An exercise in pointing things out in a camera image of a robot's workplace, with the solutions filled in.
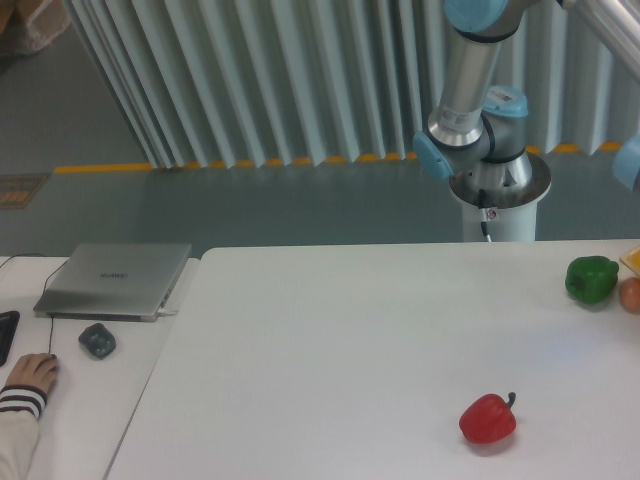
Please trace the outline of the person's right hand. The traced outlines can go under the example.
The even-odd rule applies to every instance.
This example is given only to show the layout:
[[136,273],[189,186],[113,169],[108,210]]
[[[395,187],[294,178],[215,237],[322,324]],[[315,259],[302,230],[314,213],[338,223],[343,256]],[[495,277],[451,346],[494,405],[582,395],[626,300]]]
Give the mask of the person's right hand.
[[39,363],[49,355],[51,354],[39,353],[27,354],[20,357],[9,373],[5,386],[19,388],[29,387],[43,393],[45,396],[49,396],[57,380],[58,370],[44,377],[40,376],[37,372]]

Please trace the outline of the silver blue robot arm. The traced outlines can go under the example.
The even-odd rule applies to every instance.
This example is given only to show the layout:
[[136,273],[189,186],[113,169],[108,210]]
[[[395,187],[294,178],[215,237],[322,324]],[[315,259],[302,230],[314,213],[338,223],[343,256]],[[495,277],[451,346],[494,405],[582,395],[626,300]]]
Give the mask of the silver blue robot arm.
[[[427,125],[413,137],[422,167],[448,179],[497,151],[496,128],[483,111],[502,43],[513,36],[533,1],[445,1],[456,32],[445,86]],[[579,15],[627,69],[639,75],[637,1],[561,1]]]

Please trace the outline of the striped sleeve forearm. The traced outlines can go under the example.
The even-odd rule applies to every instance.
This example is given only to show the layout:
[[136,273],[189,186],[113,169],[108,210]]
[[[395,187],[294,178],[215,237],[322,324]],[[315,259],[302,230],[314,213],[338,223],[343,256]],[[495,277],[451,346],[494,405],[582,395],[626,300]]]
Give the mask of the striped sleeve forearm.
[[39,439],[47,394],[27,385],[1,390],[1,478],[26,479]]

